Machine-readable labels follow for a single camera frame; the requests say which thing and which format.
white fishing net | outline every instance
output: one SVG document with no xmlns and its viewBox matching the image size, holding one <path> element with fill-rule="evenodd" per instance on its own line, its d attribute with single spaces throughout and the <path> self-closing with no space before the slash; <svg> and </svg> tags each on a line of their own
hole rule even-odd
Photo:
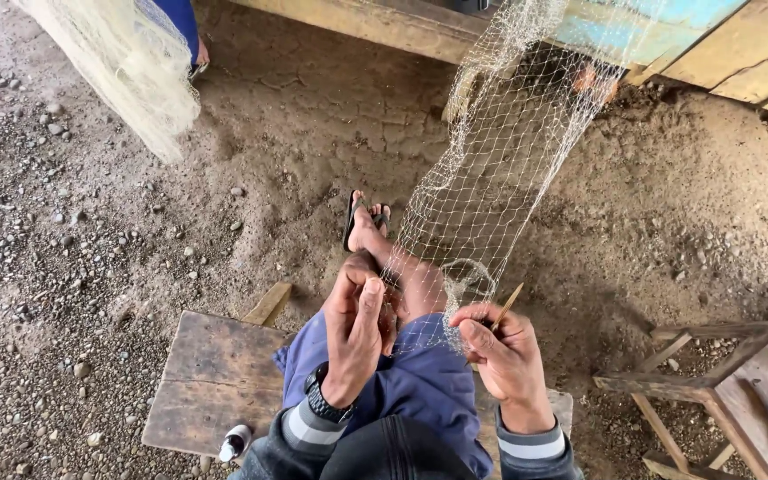
<svg viewBox="0 0 768 480">
<path fill-rule="evenodd" d="M 494 300 L 518 236 L 586 125 L 614 98 L 663 3 L 578 1 L 566 14 L 567 0 L 502 2 L 458 70 L 444 114 L 450 145 L 414 190 L 400 248 L 382 273 L 445 304 L 442 322 L 420 320 L 429 324 L 411 331 L 423 338 L 400 336 L 406 340 L 397 349 L 462 347 L 448 317 L 465 304 Z M 547 43 L 561 31 L 569 47 Z M 412 271 L 404 253 L 440 267 L 443 288 L 434 271 Z M 438 335 L 430 336 L 429 326 Z"/>
<path fill-rule="evenodd" d="M 102 100 L 158 158 L 183 158 L 177 134 L 200 112 L 191 53 L 151 0 L 13 0 L 44 28 Z"/>
</svg>

fingernail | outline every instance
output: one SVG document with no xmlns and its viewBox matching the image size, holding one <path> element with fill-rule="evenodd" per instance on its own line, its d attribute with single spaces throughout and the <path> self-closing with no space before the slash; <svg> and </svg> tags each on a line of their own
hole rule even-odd
<svg viewBox="0 0 768 480">
<path fill-rule="evenodd" d="M 366 291 L 369 293 L 378 293 L 381 291 L 381 280 L 378 278 L 369 278 L 366 281 Z"/>
</svg>

black wristwatch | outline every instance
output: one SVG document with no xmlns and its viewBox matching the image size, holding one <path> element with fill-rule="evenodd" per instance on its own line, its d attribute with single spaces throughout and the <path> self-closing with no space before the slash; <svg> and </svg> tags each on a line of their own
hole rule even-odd
<svg viewBox="0 0 768 480">
<path fill-rule="evenodd" d="M 304 393 L 307 394 L 310 409 L 313 410 L 313 413 L 318 418 L 335 424 L 341 424 L 350 419 L 354 414 L 354 404 L 357 399 L 346 408 L 331 407 L 325 398 L 322 397 L 322 382 L 327 374 L 328 363 L 325 361 L 313 369 L 310 375 L 307 375 L 307 378 L 304 380 Z"/>
</svg>

wrist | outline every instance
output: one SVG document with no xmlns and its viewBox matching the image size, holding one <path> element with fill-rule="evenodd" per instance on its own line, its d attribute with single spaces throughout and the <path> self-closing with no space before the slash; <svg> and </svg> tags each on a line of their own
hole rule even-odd
<svg viewBox="0 0 768 480">
<path fill-rule="evenodd" d="M 319 389 L 322 392 L 322 398 L 328 405 L 338 409 L 348 408 L 358 395 L 347 384 L 340 382 L 336 376 L 331 374 L 325 376 Z"/>
<path fill-rule="evenodd" d="M 501 401 L 500 417 L 505 430 L 519 435 L 532 435 L 553 430 L 556 416 L 549 405 L 549 399 L 534 402 Z"/>
</svg>

dirt floor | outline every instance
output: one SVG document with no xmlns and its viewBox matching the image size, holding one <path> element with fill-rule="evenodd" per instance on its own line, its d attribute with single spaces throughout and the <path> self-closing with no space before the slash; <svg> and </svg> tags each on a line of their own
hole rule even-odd
<svg viewBox="0 0 768 480">
<path fill-rule="evenodd" d="M 360 187 L 399 211 L 446 146 L 453 66 L 196 5 L 213 67 L 186 161 L 162 164 L 0 0 L 0 78 L 21 82 L 0 88 L 0 478 L 28 476 L 26 464 L 65 480 L 226 477 L 140 444 L 180 311 L 241 318 L 287 280 L 277 326 L 298 330 L 344 258 L 344 195 Z M 50 104 L 67 141 L 41 124 Z M 629 397 L 591 376 L 658 348 L 650 325 L 768 319 L 768 125 L 700 92 L 624 89 L 573 148 L 502 294 L 521 281 L 515 310 L 536 325 L 548 385 L 577 399 L 579 464 L 646 476 L 640 457 L 659 442 Z M 732 345 L 675 358 L 701 370 Z M 77 379 L 80 362 L 91 373 Z M 693 460 L 720 439 L 696 406 L 658 407 Z M 744 472 L 736 456 L 727 468 Z"/>
</svg>

